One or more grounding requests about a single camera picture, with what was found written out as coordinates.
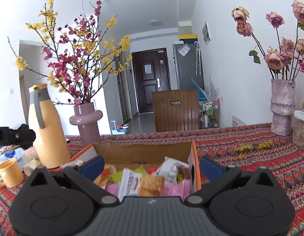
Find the yellow thermos jug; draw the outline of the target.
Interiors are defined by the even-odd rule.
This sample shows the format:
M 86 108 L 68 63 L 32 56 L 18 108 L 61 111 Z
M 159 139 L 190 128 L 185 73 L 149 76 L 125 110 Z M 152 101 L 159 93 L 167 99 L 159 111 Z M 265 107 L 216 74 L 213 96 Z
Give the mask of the yellow thermos jug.
M 60 116 L 49 97 L 46 84 L 29 88 L 29 128 L 36 134 L 33 142 L 40 162 L 48 169 L 67 163 L 70 152 L 64 136 Z

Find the oat crisp snack packet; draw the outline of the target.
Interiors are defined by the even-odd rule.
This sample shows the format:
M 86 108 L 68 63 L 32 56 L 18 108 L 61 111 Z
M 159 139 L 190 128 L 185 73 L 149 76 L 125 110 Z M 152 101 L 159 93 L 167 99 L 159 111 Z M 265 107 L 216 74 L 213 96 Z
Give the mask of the oat crisp snack packet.
M 102 173 L 93 181 L 94 184 L 101 187 L 102 189 L 106 188 L 106 185 L 109 184 L 109 176 L 116 173 L 117 169 L 114 165 L 105 165 Z

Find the textured pink vase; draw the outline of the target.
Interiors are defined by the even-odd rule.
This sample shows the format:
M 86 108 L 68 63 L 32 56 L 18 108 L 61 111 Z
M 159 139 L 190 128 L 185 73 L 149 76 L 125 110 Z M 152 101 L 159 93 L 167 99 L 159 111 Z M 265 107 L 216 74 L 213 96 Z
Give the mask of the textured pink vase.
M 290 80 L 272 79 L 271 84 L 271 131 L 276 135 L 288 136 L 291 132 L 292 115 L 296 109 L 295 83 Z

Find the patterned red tablecloth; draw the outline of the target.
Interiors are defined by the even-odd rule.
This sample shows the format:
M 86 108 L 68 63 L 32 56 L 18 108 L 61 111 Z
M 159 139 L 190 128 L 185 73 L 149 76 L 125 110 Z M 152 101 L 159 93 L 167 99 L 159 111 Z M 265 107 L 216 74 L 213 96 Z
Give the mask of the patterned red tablecloth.
M 238 146 L 273 141 L 237 159 Z M 304 150 L 270 124 L 184 132 L 105 136 L 102 144 L 194 142 L 241 176 L 205 206 L 179 197 L 127 197 L 99 206 L 62 170 L 36 169 L 15 188 L 0 188 L 0 235 L 304 235 Z M 201 173 L 201 188 L 210 181 Z

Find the red yellow blossom branches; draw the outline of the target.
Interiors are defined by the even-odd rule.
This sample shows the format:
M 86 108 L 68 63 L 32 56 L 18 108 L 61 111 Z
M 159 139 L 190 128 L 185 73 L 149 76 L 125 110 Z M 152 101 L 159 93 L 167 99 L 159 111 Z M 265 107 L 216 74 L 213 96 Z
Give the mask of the red yellow blossom branches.
M 42 41 L 42 54 L 50 69 L 49 73 L 38 75 L 60 93 L 70 96 L 67 105 L 90 103 L 110 76 L 117 76 L 129 67 L 131 55 L 121 62 L 118 57 L 130 49 L 131 38 L 125 35 L 119 42 L 105 38 L 115 27 L 117 18 L 111 17 L 105 29 L 101 29 L 101 0 L 92 5 L 91 15 L 82 12 L 73 25 L 63 27 L 57 25 L 54 3 L 55 0 L 46 0 L 38 14 L 41 22 L 26 24 Z

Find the yellow ceramic mug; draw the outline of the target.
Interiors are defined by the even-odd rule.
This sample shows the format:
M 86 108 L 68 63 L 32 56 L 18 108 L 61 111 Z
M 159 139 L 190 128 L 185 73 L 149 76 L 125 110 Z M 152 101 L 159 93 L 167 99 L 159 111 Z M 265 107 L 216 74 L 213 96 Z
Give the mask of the yellow ceramic mug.
M 0 188 L 13 188 L 21 184 L 24 180 L 23 173 L 15 158 L 7 159 L 0 164 Z

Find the fallen yellow petals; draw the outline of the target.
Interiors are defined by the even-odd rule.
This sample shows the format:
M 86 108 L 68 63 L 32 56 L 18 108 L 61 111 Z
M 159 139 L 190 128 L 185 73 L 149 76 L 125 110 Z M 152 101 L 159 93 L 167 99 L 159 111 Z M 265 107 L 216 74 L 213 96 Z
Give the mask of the fallen yellow petals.
M 237 155 L 237 159 L 242 160 L 244 159 L 244 155 L 247 153 L 251 153 L 253 151 L 261 151 L 265 149 L 270 149 L 274 146 L 273 141 L 264 141 L 256 144 L 245 144 L 238 146 L 235 149 L 235 152 L 239 152 Z

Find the crumpled paper cup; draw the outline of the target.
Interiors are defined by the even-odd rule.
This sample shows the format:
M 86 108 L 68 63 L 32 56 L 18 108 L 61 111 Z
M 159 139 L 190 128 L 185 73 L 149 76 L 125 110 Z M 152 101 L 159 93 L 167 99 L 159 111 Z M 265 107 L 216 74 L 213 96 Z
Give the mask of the crumpled paper cup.
M 32 172 L 37 167 L 40 167 L 42 164 L 38 157 L 38 153 L 35 149 L 26 150 L 25 156 L 26 156 L 27 162 L 25 163 L 25 165 L 23 167 L 23 171 L 24 171 L 25 175 L 27 175 L 29 177 L 32 174 Z

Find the red anime snack bag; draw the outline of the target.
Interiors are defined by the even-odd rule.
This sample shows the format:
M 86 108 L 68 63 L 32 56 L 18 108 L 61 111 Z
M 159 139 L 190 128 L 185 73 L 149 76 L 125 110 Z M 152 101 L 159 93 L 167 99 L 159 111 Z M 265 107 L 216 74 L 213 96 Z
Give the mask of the red anime snack bag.
M 158 170 L 158 167 L 150 168 L 150 169 L 147 170 L 147 173 L 148 173 L 149 175 L 151 175 L 151 174 L 155 173 L 157 170 Z

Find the metal storage rack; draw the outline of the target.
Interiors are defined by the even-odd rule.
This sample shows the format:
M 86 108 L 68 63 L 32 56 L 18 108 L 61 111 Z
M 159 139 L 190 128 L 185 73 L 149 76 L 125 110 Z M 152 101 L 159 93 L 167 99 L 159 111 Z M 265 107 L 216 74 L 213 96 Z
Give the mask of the metal storage rack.
M 200 89 L 199 93 L 199 121 L 200 128 L 220 127 L 220 99 L 219 89 L 214 86 L 211 77 L 209 91 Z

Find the pink glass vase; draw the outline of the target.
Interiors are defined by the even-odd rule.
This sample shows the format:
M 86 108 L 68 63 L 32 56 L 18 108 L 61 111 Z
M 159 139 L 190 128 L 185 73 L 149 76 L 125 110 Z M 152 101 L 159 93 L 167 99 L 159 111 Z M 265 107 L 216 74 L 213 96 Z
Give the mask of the pink glass vase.
M 102 111 L 96 110 L 93 102 L 75 105 L 73 108 L 75 114 L 70 117 L 69 122 L 78 126 L 82 146 L 101 144 L 97 121 L 103 117 Z

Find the white snack packet back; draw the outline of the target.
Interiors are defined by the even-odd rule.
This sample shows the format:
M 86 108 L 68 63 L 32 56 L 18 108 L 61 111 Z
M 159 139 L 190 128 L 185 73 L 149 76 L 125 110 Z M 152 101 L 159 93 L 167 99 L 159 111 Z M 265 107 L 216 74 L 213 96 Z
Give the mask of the white snack packet back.
M 163 176 L 166 183 L 177 184 L 178 169 L 188 169 L 189 165 L 170 157 L 165 157 L 164 159 L 164 162 L 159 166 L 154 174 L 157 176 Z

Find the pink snack packet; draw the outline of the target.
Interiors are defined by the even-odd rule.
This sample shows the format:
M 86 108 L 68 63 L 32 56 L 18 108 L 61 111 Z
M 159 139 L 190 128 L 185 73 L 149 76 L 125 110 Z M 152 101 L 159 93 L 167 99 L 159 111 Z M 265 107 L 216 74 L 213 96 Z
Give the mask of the pink snack packet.
M 180 184 L 165 184 L 163 190 L 164 197 L 180 197 L 184 201 L 191 190 L 191 180 L 185 179 Z
M 121 182 L 109 183 L 106 185 L 105 190 L 107 192 L 109 192 L 110 194 L 115 195 L 117 197 L 119 190 L 120 190 L 120 184 L 121 184 Z

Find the red cardboard snack box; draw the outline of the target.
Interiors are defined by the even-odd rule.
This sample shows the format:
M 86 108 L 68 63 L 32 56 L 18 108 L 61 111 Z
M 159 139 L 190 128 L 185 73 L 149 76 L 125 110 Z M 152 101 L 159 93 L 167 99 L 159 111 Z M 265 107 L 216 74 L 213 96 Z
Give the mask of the red cardboard snack box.
M 69 160 L 89 161 L 97 155 L 103 156 L 105 164 L 114 165 L 118 171 L 124 168 L 145 170 L 159 167 L 165 157 L 173 158 L 189 165 L 192 180 L 191 193 L 201 189 L 199 161 L 194 142 L 172 144 L 90 144 Z

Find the wooden chair back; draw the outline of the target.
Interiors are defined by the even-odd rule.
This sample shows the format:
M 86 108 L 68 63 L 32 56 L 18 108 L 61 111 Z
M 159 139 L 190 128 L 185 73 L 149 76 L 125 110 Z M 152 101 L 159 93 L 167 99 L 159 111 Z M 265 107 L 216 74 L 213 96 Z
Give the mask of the wooden chair back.
M 153 92 L 152 97 L 157 132 L 199 129 L 197 89 Z

